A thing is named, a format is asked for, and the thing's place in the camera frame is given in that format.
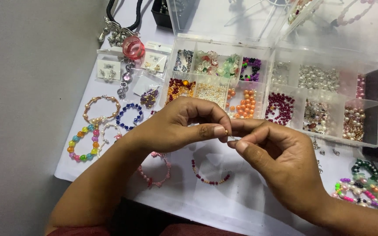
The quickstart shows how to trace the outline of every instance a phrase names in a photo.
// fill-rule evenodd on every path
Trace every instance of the blue bead bracelet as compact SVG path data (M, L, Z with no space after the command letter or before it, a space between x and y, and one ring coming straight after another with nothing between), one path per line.
M125 128L126 130L132 130L135 126L126 126L124 123L121 123L121 117L125 113L126 110L130 108L136 108L139 111L139 115L134 119L134 125L137 125L137 122L142 118L142 107L139 104L127 104L125 107L122 108L122 111L119 112L119 115L116 116L116 124Z

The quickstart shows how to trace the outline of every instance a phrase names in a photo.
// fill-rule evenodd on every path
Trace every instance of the wire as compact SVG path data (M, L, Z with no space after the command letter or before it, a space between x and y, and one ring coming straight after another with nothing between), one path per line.
M113 8L114 4L115 4L115 0L109 0L108 7L106 8L106 14L108 15L108 18L109 18L110 21L115 22L116 24L119 24L118 22L115 21L115 19L112 16L112 8ZM136 29L139 26L139 24L141 23L141 5L142 5L142 0L138 0L138 2L136 3L137 14L136 14L135 23L132 24L129 27L126 27L127 29L129 29L131 31Z

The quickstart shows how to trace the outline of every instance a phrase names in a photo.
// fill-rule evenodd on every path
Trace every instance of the white tablecloth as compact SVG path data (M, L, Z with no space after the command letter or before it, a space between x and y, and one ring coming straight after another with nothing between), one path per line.
M142 18L140 29L141 40L157 41L166 44L173 43L173 33L169 29L156 27L152 14L151 4ZM116 14L115 19L121 25L131 25L134 20L135 3L124 1ZM87 88L83 94L71 131L66 138L65 148L62 150L55 176L60 179L74 181L94 161L76 163L68 156L66 148L68 141L88 123L82 118L84 105L95 96L107 94L117 96L118 85L105 84L96 81L96 65L90 75ZM127 101L139 102L138 97L128 92ZM89 117L109 115L115 106L108 101L100 100L91 106ZM144 119L149 115L144 109ZM132 111L123 117L125 123L131 124ZM106 138L110 145L116 134L113 128L106 131ZM323 184L328 193L334 191L334 184L340 178L351 177L351 167L355 158L361 157L357 148L339 146L333 143L318 141L321 149L316 155L323 168L321 175ZM92 141L84 137L75 148L79 155L89 153ZM103 152L110 146L106 144ZM332 148L341 155L335 156ZM325 156L318 151L324 150ZM211 186L198 180L191 167L191 159L195 159L199 173L208 180L222 179L228 170L232 171L231 178L224 184ZM171 179L159 189L147 188L147 183L139 175L132 176L126 192L126 197L148 206L200 222L223 230L243 233L247 235L329 235L322 228L313 226L287 211L272 196L263 177L250 167L234 150L218 140L200 142L189 145L179 151L169 154L172 163ZM164 178L166 168L159 158L147 158L142 164L144 172L154 178L154 181Z

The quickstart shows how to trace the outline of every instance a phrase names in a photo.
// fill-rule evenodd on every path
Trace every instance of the fingernail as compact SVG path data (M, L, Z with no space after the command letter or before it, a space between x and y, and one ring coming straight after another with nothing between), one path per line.
M217 138L223 137L226 135L226 129L224 126L216 126L214 127L214 136Z
M237 141L237 142L236 142L236 151L237 151L239 154L243 154L243 153L244 153L244 150L246 150L247 146L249 146L249 144L247 144L247 142L244 142L244 141Z

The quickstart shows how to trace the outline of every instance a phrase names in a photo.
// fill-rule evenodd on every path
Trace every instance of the hand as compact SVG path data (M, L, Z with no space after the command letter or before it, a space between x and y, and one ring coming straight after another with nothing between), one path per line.
M193 123L200 125L187 127ZM219 138L225 143L231 135L231 123L216 103L180 96L128 134L137 136L149 152L169 153L208 139Z
M234 119L231 128L234 136L242 138L228 146L264 177L282 205L309 221L323 214L322 207L331 197L323 188L307 135L256 119Z

